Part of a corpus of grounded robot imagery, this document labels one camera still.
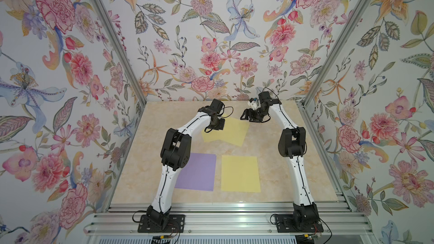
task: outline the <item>flower stem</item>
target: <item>flower stem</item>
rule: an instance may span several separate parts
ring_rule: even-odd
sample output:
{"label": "flower stem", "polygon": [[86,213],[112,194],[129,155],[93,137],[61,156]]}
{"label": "flower stem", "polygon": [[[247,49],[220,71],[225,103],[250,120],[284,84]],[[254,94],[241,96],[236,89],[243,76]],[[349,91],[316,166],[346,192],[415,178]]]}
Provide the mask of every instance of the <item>flower stem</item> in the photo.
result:
{"label": "flower stem", "polygon": [[379,193],[379,192],[382,192],[382,191],[385,190],[385,189],[392,188],[392,187],[393,187],[393,183],[388,183],[387,185],[384,185],[384,186],[382,186],[381,188],[379,188],[379,189],[377,189],[376,191],[374,191],[374,192],[372,193],[372,195],[375,196],[375,194],[377,194],[377,193]]}
{"label": "flower stem", "polygon": [[102,147],[102,145],[97,140],[94,140],[93,142],[95,142],[96,145],[98,145],[101,149],[103,149],[104,153],[108,151],[106,148]]}
{"label": "flower stem", "polygon": [[[33,115],[32,115],[32,114],[30,113],[30,111],[27,109],[26,105],[25,105],[25,104],[21,104],[21,106],[23,107],[24,112],[25,112],[27,115],[29,115],[29,117],[32,118],[32,120],[36,121],[35,117],[33,117]],[[50,132],[51,134],[55,135],[55,133],[52,132],[48,127],[43,126],[43,128],[44,128],[45,130],[47,130],[48,132]]]}

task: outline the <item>marble table surface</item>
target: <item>marble table surface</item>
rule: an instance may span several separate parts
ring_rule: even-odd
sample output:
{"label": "marble table surface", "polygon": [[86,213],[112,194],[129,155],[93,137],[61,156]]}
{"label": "marble table surface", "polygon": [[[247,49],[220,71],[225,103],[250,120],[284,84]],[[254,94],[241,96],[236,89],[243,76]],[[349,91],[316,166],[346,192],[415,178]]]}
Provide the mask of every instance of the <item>marble table surface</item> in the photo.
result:
{"label": "marble table surface", "polygon": [[[238,118],[248,108],[246,101],[224,101],[233,106],[231,117]],[[148,102],[139,123],[131,150],[125,161],[115,194],[111,203],[151,203],[161,176],[160,151],[169,128],[177,129],[191,120],[198,109],[210,105],[210,101],[190,102]],[[282,101],[290,118],[299,126],[305,126],[294,101]],[[192,153],[207,153],[217,156],[214,191],[197,191],[176,188],[174,203],[211,202],[291,202],[293,188],[290,169],[277,149],[280,129],[271,119],[266,123],[250,123],[241,147],[221,140],[205,143],[202,135],[192,138]],[[323,164],[307,133],[307,154],[305,170],[309,187],[315,201],[336,201],[337,197]],[[244,155],[258,158],[260,193],[221,191],[221,156]]]}

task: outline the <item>yellow paper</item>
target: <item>yellow paper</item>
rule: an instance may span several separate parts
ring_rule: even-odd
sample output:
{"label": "yellow paper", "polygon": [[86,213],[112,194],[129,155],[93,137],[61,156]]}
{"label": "yellow paper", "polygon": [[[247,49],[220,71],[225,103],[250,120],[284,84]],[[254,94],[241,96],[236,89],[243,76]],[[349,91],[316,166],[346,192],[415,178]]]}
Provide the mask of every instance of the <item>yellow paper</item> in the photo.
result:
{"label": "yellow paper", "polygon": [[233,192],[261,192],[256,156],[221,157],[221,190]]}
{"label": "yellow paper", "polygon": [[212,130],[209,133],[205,133],[202,130],[203,141],[207,143],[220,139],[236,146],[242,146],[249,126],[250,123],[248,121],[228,117],[225,118],[223,130]]}

